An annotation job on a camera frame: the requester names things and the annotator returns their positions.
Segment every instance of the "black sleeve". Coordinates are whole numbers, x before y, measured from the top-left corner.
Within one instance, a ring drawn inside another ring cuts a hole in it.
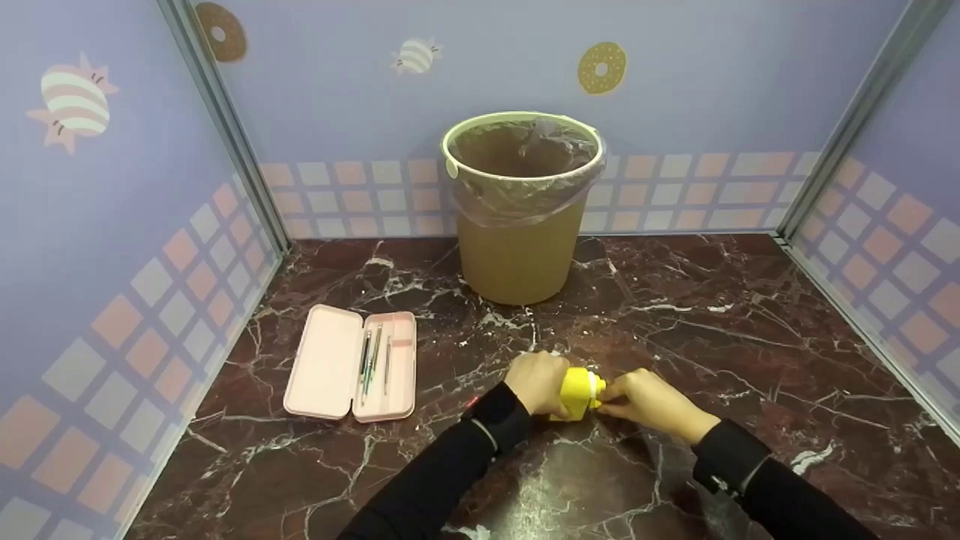
[[[506,453],[530,428],[530,415],[503,382],[465,416],[374,495],[338,538],[436,537],[460,498],[499,454],[491,437]]]
[[[731,420],[693,448],[693,477],[725,491],[777,540],[876,539],[839,504],[770,456],[770,449]]]

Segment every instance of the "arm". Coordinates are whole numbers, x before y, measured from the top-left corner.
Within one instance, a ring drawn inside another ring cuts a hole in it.
[[[532,414],[566,415],[560,386],[568,365],[546,353],[515,358],[506,379],[374,495],[338,538],[436,537],[491,462],[526,438]]]
[[[770,449],[731,420],[703,436],[693,477],[710,492],[737,499],[778,540],[876,539],[839,504],[770,456]]]
[[[436,536],[460,497],[487,473],[493,452],[490,438],[475,423],[455,424],[374,495],[340,538]]]
[[[710,492],[724,491],[778,540],[876,539],[833,499],[770,456],[756,437],[731,420],[694,405],[655,373],[638,369],[613,382],[599,412],[676,435],[693,447],[693,477]]]

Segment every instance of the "purple wall panel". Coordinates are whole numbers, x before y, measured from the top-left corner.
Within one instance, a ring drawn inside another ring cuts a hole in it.
[[[960,424],[960,8],[804,224],[806,256]]]
[[[221,72],[294,237],[453,234],[425,184],[444,182],[444,131],[494,110],[568,114],[608,142],[585,232],[773,229],[906,5],[220,3],[244,29]],[[439,56],[418,48],[431,37]],[[580,61],[601,42],[627,67],[589,93]],[[688,200],[695,184],[712,187]]]
[[[276,256],[156,4],[6,16],[0,536],[112,537]]]

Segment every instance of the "hand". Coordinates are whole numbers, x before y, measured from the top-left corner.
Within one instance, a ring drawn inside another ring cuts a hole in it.
[[[629,400],[626,405],[604,403],[597,411],[666,431],[690,446],[699,443],[720,423],[719,418],[704,412],[656,373],[644,368],[618,377],[600,395],[600,401],[621,396]]]
[[[560,386],[568,367],[570,362],[562,356],[546,351],[526,353],[514,358],[503,381],[531,415],[556,414],[566,418],[569,413],[560,401]]]

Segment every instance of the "metal frame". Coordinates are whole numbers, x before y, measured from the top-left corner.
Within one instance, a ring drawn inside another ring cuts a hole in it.
[[[903,11],[900,22],[887,38],[870,72],[830,137],[826,150],[797,194],[793,205],[780,221],[777,234],[787,242],[793,242],[804,220],[827,190],[840,164],[906,73],[910,62],[924,47],[952,3],[953,0],[919,0],[911,2]]]
[[[227,95],[227,89],[217,71],[216,61],[210,54],[206,37],[200,30],[193,6],[188,0],[156,0],[156,3],[177,41],[183,60],[190,69],[220,138],[224,141],[240,181],[250,195],[253,209],[263,223],[271,245],[279,255],[285,254],[290,249],[290,238],[283,229],[283,222],[260,174],[250,140],[247,139],[240,118]]]

